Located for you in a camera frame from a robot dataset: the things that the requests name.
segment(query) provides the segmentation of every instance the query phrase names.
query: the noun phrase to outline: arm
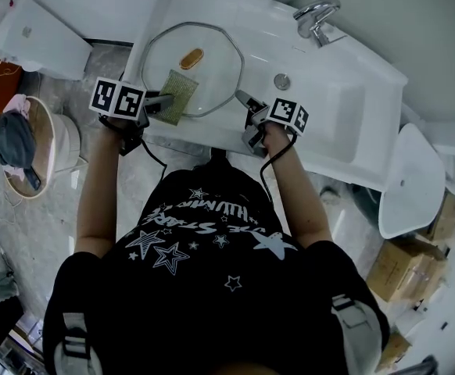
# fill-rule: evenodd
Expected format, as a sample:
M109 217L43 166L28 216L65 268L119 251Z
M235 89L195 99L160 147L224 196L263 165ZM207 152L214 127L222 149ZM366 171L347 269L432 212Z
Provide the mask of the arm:
M75 252L102 258L116 243L116 178L120 135L108 128L100 131L91 154L81 192Z
M282 127L266 125L264 146L273 157L290 143ZM308 248L316 241L331 241L327 215L302 163L292 147L273 162L285 216L292 236Z

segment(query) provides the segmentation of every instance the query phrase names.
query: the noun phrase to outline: tiled floor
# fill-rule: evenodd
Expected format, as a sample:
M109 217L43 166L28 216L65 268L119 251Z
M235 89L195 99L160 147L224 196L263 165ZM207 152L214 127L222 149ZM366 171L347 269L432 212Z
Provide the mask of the tiled floor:
M88 101L97 76L117 79L124 70L129 48L96 45L81 82L67 82L30 73L25 76L22 91L43 99L54 113L71 117L81 133L81 156L89 159L90 146L100 128L97 116L88 110ZM148 137L154 154L169 164L169 171L191 169L208 160L208 148L161 137ZM243 155L229 155L234 166L259 180L262 161ZM142 206L156 186L161 167L141 148L120 159L118 179L118 237L136 223ZM0 167L0 242L15 270L25 308L42 318L47 307L52 285L63 260L70 254L70 237L75 237L77 204L86 169L76 177L71 173L58 176L44 195L36 200L20 202L20 198L5 185ZM267 180L274 196L275 207L286 223L279 199L274 174L267 170ZM349 196L345 184L327 177L310 174L320 191L331 185L341 198L327 199L325 204L335 242L357 264L366 276L382 238L363 218ZM0 258L0 269L3 268Z

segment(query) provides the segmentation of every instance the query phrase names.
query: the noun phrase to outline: white sink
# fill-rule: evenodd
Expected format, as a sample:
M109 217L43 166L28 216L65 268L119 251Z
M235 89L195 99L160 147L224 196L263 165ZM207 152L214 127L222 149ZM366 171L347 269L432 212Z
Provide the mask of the white sink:
M307 170L385 190L398 134L401 97L407 79L352 37L318 48L297 34L294 8L271 0L158 0L134 44L124 80L142 84L142 53L160 32L186 21L225 29L245 57L240 88L272 104L299 102L310 114L296 148ZM330 40L345 36L324 28ZM181 58L194 48L205 55L191 70ZM151 48L142 76L159 90L170 70L199 82L187 107L202 113L233 94L241 60L215 30L182 27ZM291 86L280 91L274 77L286 73ZM242 143L246 109L236 100L203 118L183 117L177 127L153 120L147 132L249 154Z

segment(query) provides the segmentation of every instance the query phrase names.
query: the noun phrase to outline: cardboard box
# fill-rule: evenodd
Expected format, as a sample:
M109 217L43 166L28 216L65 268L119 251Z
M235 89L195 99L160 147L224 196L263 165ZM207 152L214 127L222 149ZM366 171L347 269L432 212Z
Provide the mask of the cardboard box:
M416 239L385 241L367 278L368 287L386 302L429 298L439 285L446 257Z
M391 333L375 372L390 368L394 363L400 361L410 346L411 344L399 332Z
M431 224L417 232L430 241L447 239L455 229L455 195L445 192L441 207Z

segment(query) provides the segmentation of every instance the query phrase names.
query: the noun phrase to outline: drain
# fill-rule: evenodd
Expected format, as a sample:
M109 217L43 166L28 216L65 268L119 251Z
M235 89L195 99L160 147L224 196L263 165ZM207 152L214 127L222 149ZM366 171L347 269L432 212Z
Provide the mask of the drain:
M274 77L274 86L281 91L286 91L290 88L290 78L286 73L279 73L276 77Z

